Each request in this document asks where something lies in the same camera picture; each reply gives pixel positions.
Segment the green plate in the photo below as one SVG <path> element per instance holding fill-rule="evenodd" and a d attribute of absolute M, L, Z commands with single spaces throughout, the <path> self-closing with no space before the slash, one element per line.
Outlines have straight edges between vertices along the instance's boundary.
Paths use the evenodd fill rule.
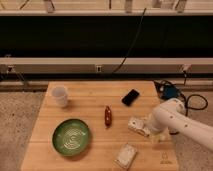
<path fill-rule="evenodd" d="M 62 122 L 54 131 L 52 142 L 58 153 L 64 156 L 75 156 L 82 152 L 90 141 L 90 130 L 86 123 L 79 119 Z"/>

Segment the red object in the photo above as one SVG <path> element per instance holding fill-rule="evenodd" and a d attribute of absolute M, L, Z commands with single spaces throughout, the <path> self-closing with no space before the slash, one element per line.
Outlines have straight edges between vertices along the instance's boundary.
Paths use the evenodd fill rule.
<path fill-rule="evenodd" d="M 111 126 L 112 124 L 112 111 L 109 108 L 109 106 L 106 107 L 105 109 L 105 125 L 106 127 Z"/>

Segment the floor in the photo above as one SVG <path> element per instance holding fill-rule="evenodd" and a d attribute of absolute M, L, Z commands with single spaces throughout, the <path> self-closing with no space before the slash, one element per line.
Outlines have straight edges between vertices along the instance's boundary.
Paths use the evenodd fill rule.
<path fill-rule="evenodd" d="M 199 92 L 209 101 L 205 111 L 190 111 L 189 117 L 213 126 L 213 92 Z M 0 171 L 20 171 L 33 125 L 44 93 L 0 93 Z M 193 105 L 200 105 L 193 99 Z M 180 171 L 212 171 L 213 152 L 183 135 L 172 137 Z"/>

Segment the black smartphone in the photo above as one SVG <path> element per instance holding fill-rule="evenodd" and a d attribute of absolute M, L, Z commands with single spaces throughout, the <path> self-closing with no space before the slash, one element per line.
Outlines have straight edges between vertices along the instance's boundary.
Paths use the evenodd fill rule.
<path fill-rule="evenodd" d="M 130 106 L 132 104 L 132 102 L 139 96 L 139 92 L 137 92 L 136 90 L 132 89 L 123 99 L 122 102 L 127 105 Z"/>

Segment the white cup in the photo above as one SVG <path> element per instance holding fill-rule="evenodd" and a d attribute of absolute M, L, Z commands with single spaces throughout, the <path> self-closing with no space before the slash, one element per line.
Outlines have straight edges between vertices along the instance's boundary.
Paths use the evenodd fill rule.
<path fill-rule="evenodd" d="M 68 105 L 68 91 L 64 86 L 54 87 L 51 91 L 52 97 L 60 107 Z"/>

